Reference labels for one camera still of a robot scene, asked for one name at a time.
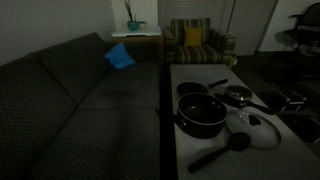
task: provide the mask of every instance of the blue pillow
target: blue pillow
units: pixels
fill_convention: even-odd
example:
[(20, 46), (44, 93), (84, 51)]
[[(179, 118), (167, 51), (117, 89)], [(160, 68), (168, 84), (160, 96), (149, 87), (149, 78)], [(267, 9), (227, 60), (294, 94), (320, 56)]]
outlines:
[(136, 63), (127, 53), (122, 42), (112, 47), (104, 57), (108, 59), (109, 63), (116, 69), (122, 69)]

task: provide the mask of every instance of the white table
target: white table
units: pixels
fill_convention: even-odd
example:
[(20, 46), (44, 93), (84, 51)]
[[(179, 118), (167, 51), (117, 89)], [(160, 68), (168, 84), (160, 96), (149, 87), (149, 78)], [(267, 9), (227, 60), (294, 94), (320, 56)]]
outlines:
[[(222, 94), (225, 87), (231, 84), (246, 86), (225, 65), (171, 65), (173, 112), (177, 112), (177, 101), (180, 97), (176, 87), (180, 83), (197, 82), (207, 86), (222, 79), (229, 81), (210, 89), (209, 95)], [(264, 105), (255, 94), (252, 101)], [(226, 107), (228, 110), (236, 109), (228, 105)], [(249, 146), (241, 152), (228, 151), (195, 173), (189, 173), (188, 165), (207, 152), (223, 147), (230, 132), (224, 127), (214, 138), (196, 139), (185, 134), (175, 124), (177, 170), (180, 180), (320, 179), (320, 159), (276, 115), (267, 115), (252, 107), (243, 109), (270, 120), (281, 133), (280, 144), (272, 150)]]

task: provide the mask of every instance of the armchair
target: armchair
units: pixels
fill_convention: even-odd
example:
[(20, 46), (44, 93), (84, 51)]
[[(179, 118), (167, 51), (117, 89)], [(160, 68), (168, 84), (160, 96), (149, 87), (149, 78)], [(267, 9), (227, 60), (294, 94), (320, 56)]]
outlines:
[[(202, 29), (200, 46), (184, 45), (184, 29)], [(170, 64), (232, 65), (236, 38), (216, 29), (210, 29), (210, 18), (172, 19), (171, 26), (163, 30), (165, 38), (165, 66)]]

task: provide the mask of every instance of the cookware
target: cookware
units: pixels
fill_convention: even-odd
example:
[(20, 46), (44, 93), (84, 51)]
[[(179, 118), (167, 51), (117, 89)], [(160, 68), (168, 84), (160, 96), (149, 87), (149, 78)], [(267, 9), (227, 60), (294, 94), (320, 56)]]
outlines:
[(245, 132), (251, 137), (250, 145), (273, 149), (281, 141), (278, 129), (264, 117), (243, 110), (232, 110), (228, 112), (226, 126), (232, 132)]
[(189, 93), (177, 104), (175, 123), (195, 138), (215, 137), (223, 128), (227, 108), (218, 99), (203, 93)]
[[(223, 80), (217, 81), (215, 83), (209, 84), (208, 87), (209, 87), (209, 89), (211, 89), (214, 86), (225, 84), (226, 82), (228, 82), (228, 79), (223, 79)], [(185, 94), (193, 93), (193, 92), (208, 94), (208, 89), (205, 86), (203, 86), (199, 83), (195, 83), (195, 82), (181, 83), (177, 86), (177, 91), (178, 91), (180, 97)]]
[(209, 89), (211, 89), (217, 85), (225, 84), (227, 82), (228, 82), (228, 79), (223, 79), (223, 80), (217, 81), (215, 83), (209, 84), (208, 87), (209, 87)]
[(225, 94), (226, 98), (221, 97), (219, 95), (217, 95), (217, 96), (220, 100), (222, 98), (225, 101), (227, 101), (226, 104), (229, 104), (231, 106), (235, 106), (235, 107), (251, 106), (256, 109), (259, 109), (260, 111), (262, 111), (264, 113), (267, 113), (270, 115), (275, 114), (275, 112), (272, 109), (253, 103), (251, 101), (251, 99), (253, 97), (253, 93), (252, 93), (252, 91), (250, 91), (246, 87), (239, 86), (239, 85), (230, 85), (230, 86), (227, 86), (224, 94)]
[(251, 141), (251, 138), (247, 133), (244, 133), (244, 132), (234, 133), (229, 137), (227, 145), (225, 147), (203, 156), (196, 162), (192, 163), (188, 167), (188, 170), (189, 172), (193, 173), (198, 169), (202, 168), (203, 166), (209, 164), (211, 161), (215, 160), (218, 156), (220, 156), (222, 153), (228, 150), (242, 151), (250, 145), (250, 141)]
[(205, 86), (195, 82), (181, 83), (177, 86), (177, 91), (180, 97), (193, 92), (208, 94), (208, 89)]

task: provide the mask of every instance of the glass lid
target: glass lid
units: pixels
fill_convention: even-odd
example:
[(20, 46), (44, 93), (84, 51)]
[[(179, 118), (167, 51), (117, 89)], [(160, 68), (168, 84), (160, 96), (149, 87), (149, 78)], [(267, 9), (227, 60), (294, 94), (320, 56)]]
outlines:
[(238, 85), (228, 86), (225, 93), (229, 97), (239, 101), (250, 101), (252, 98), (252, 92), (248, 88)]
[(252, 146), (273, 149), (281, 141), (278, 129), (264, 117), (244, 110), (228, 112), (226, 126), (232, 132), (245, 132), (251, 137)]

